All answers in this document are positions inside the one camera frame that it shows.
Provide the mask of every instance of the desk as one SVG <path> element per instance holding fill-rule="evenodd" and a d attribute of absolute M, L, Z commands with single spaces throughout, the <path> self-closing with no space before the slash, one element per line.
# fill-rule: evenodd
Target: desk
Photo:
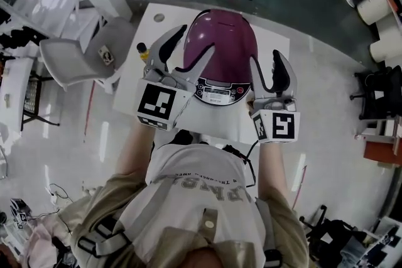
<path fill-rule="evenodd" d="M 138 80 L 143 77 L 144 63 L 139 57 L 137 44 L 145 43 L 147 47 L 157 40 L 163 33 L 181 24 L 188 27 L 200 11 L 195 9 L 168 6 L 162 4 L 149 4 L 138 26 L 126 62 L 122 69 L 122 75 L 114 98 L 113 109 L 119 112 L 134 115 L 135 91 Z M 154 21 L 156 14 L 162 13 L 165 18 L 162 22 Z M 288 38 L 251 25 L 256 35 L 258 44 L 258 60 L 264 73 L 268 87 L 272 86 L 273 66 L 272 51 L 279 50 L 289 59 L 290 41 Z M 168 61 L 168 68 L 183 67 L 183 46 L 187 32 L 180 44 L 176 47 Z M 249 92 L 246 97 L 236 104 L 215 107 L 207 105 L 193 97 L 179 117 L 177 127 L 188 131 L 197 132 L 230 141 L 238 141 L 252 144 L 257 140 L 253 122 L 251 122 L 246 106 L 247 98 L 252 95 Z"/>
<path fill-rule="evenodd" d="M 39 96 L 41 90 L 41 83 L 51 78 L 39 77 L 36 74 L 31 76 L 33 60 L 30 58 L 20 58 L 16 60 L 8 60 L 4 67 L 7 71 L 3 74 L 3 80 L 0 86 L 0 122 L 7 125 L 9 129 L 15 132 L 22 131 L 24 123 L 38 119 L 51 125 L 58 126 L 59 124 L 49 122 L 38 115 L 39 109 Z M 37 82 L 36 97 L 32 110 L 24 107 L 25 97 L 27 94 L 28 82 L 30 79 L 35 78 Z M 5 96 L 8 96 L 8 104 L 6 103 Z"/>

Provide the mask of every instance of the gray chair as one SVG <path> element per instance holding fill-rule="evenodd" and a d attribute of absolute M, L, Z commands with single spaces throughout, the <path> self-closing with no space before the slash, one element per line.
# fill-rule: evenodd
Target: gray chair
<path fill-rule="evenodd" d="M 69 85 L 95 80 L 109 94 L 119 80 L 133 42 L 136 28 L 123 18 L 111 19 L 91 39 L 85 54 L 77 40 L 54 38 L 40 42 L 43 63 L 55 81 L 67 90 Z M 106 45 L 114 62 L 105 65 L 99 49 Z"/>

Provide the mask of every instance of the purple rice cooker lid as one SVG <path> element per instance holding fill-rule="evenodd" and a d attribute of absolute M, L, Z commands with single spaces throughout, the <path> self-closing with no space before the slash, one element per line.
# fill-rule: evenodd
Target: purple rice cooker lid
<path fill-rule="evenodd" d="M 231 11 L 202 11 L 192 23 L 184 44 L 184 68 L 214 43 L 215 53 L 201 77 L 226 83 L 251 83 L 249 58 L 258 57 L 257 41 L 248 21 Z"/>

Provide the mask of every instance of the black chair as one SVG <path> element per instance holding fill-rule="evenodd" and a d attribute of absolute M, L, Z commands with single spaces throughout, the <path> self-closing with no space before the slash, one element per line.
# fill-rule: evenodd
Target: black chair
<path fill-rule="evenodd" d="M 402 70 L 400 66 L 378 72 L 355 73 L 363 94 L 351 95 L 350 100 L 363 98 L 359 119 L 385 119 L 402 113 Z M 376 99 L 375 92 L 384 96 Z"/>
<path fill-rule="evenodd" d="M 308 250 L 310 258 L 318 262 L 320 267 L 336 268 L 342 261 L 340 251 L 349 242 L 350 238 L 355 237 L 357 241 L 363 243 L 367 234 L 358 231 L 342 220 L 326 219 L 325 214 L 327 207 L 322 205 L 320 209 L 323 210 L 323 212 L 316 226 L 307 223 L 304 217 L 300 217 L 299 220 L 302 224 L 311 229 L 311 231 L 306 234 L 306 238 L 309 242 Z M 326 234 L 332 239 L 330 243 L 322 240 Z"/>

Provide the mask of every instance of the cable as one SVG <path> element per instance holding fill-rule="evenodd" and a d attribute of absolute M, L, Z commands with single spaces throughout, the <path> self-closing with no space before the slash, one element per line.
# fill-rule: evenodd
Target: cable
<path fill-rule="evenodd" d="M 70 235 L 73 235 L 72 232 L 71 232 L 71 230 L 70 230 L 70 228 L 69 228 L 68 225 L 65 223 L 65 221 L 64 221 L 63 218 L 62 218 L 62 216 L 59 214 L 59 211 L 57 211 L 58 217 L 60 218 L 60 220 L 61 220 L 61 221 L 65 224 L 65 226 L 67 227 L 68 233 L 69 233 Z"/>
<path fill-rule="evenodd" d="M 250 150 L 249 150 L 249 152 L 248 152 L 247 155 L 246 155 L 246 159 L 247 159 L 247 160 L 249 159 L 249 156 L 250 156 L 251 152 L 253 151 L 254 146 L 257 145 L 257 143 L 258 143 L 258 140 L 255 141 L 255 142 L 252 144 L 252 146 L 250 147 Z"/>
<path fill-rule="evenodd" d="M 53 192 L 53 193 L 54 193 L 55 195 L 57 195 L 60 199 L 68 199 L 68 200 L 70 200 L 71 202 L 74 202 L 74 201 L 68 196 L 68 193 L 67 193 L 60 185 L 57 185 L 56 183 L 50 183 L 50 184 L 49 184 L 49 186 L 48 186 L 49 193 L 52 193 L 52 192 L 50 191 L 50 186 L 51 186 L 51 185 L 57 186 L 58 188 L 62 189 L 63 192 L 65 193 L 65 196 L 61 196 L 57 191 Z"/>
<path fill-rule="evenodd" d="M 31 218 L 29 218 L 28 221 L 37 220 L 37 219 L 43 218 L 47 215 L 53 215 L 55 213 L 58 213 L 59 211 L 60 211 L 60 209 L 58 209 L 57 211 L 54 211 L 54 212 L 41 213 L 40 215 L 31 216 Z"/>
<path fill-rule="evenodd" d="M 247 185 L 246 188 L 250 188 L 251 186 L 255 186 L 256 182 L 257 182 L 253 166 L 251 165 L 251 161 L 249 160 L 249 156 L 250 156 L 251 152 L 253 151 L 254 147 L 257 145 L 257 143 L 258 143 L 258 140 L 253 143 L 253 145 L 250 147 L 250 150 L 249 150 L 249 152 L 247 153 L 247 156 L 246 156 L 246 161 L 249 164 L 251 175 L 253 176 L 253 180 L 254 180 L 254 183 L 252 185 Z"/>

